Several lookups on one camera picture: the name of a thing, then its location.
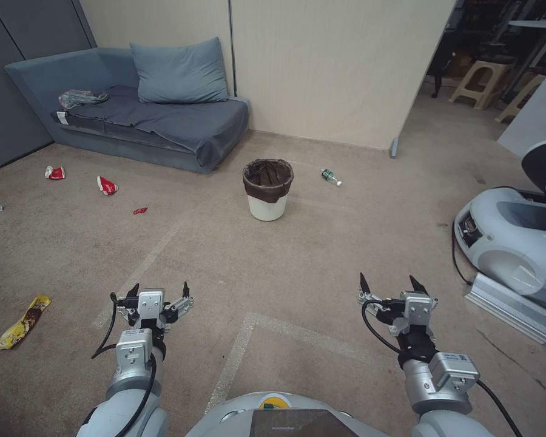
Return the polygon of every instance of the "gray carpet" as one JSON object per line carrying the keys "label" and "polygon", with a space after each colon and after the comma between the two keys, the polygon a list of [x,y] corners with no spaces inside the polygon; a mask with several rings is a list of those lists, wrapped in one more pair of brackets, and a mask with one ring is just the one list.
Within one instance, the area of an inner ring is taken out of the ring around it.
{"label": "gray carpet", "polygon": [[[474,195],[533,186],[494,141],[504,128],[493,120],[497,112],[451,104],[445,92],[432,100],[430,88],[421,90],[396,160],[380,150],[249,132],[210,175],[58,144],[1,169],[0,335],[38,293],[52,304],[16,350],[0,351],[0,436],[76,433],[114,369],[112,352],[89,359],[107,326],[109,293],[125,293],[133,280],[165,287],[168,298],[187,280],[195,298],[166,337],[169,435],[184,435],[202,417],[247,314],[330,337],[367,359],[256,326],[229,397],[302,393],[409,435],[416,419],[403,373],[360,317],[361,271],[382,297],[407,289],[408,274],[425,284],[440,300],[437,346],[471,355],[522,433],[546,436],[546,345],[466,302],[450,256],[450,223]],[[272,223],[250,216],[240,176],[263,157],[284,158],[295,171],[286,213]],[[63,165],[67,179],[46,180],[47,165]],[[325,167],[342,187],[322,180]],[[119,191],[101,195],[97,175]],[[145,214],[132,214],[143,206]],[[119,320],[112,339],[126,326]],[[481,389],[470,398],[475,418],[497,436],[511,435]]]}

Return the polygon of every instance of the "beige stool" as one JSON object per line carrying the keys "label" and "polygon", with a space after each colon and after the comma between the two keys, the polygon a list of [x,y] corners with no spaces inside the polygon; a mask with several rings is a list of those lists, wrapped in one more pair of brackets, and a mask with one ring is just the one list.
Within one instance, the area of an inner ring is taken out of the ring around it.
{"label": "beige stool", "polygon": [[[476,100],[475,109],[487,108],[499,95],[501,91],[501,88],[499,87],[501,79],[512,67],[512,63],[499,64],[488,61],[476,61],[475,64],[471,66],[449,101],[454,102],[457,97],[462,95]],[[491,77],[486,85],[482,86],[479,85],[479,81],[481,80],[485,69],[491,70]],[[480,89],[468,89],[468,86],[478,87]]]}
{"label": "beige stool", "polygon": [[544,75],[536,75],[530,82],[526,84],[524,88],[517,94],[517,96],[514,97],[514,100],[510,102],[508,106],[505,107],[505,109],[502,111],[502,113],[496,118],[496,121],[498,123],[501,123],[504,118],[506,118],[509,115],[513,115],[514,117],[518,115],[521,108],[518,106],[524,100],[528,94],[533,93],[536,88],[540,86],[540,84],[546,79],[546,76]]}

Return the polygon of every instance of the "red wrapper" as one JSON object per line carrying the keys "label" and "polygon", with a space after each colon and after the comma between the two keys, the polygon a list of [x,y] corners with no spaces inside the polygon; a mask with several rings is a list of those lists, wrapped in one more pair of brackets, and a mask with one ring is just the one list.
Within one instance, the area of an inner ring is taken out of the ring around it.
{"label": "red wrapper", "polygon": [[65,179],[65,169],[63,167],[54,169],[51,166],[47,166],[47,169],[44,171],[44,176],[46,179]]}
{"label": "red wrapper", "polygon": [[116,184],[105,179],[103,176],[97,176],[97,185],[99,185],[99,189],[105,195],[112,195],[119,188]]}

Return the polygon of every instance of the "gray cabinet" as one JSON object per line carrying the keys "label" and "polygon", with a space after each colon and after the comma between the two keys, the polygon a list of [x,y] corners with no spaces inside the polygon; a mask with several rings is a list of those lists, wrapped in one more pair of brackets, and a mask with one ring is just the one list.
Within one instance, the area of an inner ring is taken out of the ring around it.
{"label": "gray cabinet", "polygon": [[0,0],[0,18],[26,59],[91,48],[72,0]]}
{"label": "gray cabinet", "polygon": [[77,0],[0,0],[0,166],[52,142],[4,66],[94,45]]}
{"label": "gray cabinet", "polygon": [[4,66],[23,57],[0,22],[0,165],[52,141]]}

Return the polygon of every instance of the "white trash can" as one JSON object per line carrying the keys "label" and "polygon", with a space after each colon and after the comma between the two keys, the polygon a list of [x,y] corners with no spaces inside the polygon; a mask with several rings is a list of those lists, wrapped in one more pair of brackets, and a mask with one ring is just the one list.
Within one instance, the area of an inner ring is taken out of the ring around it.
{"label": "white trash can", "polygon": [[281,217],[292,182],[293,168],[287,161],[255,160],[247,164],[243,183],[253,217],[263,222]]}

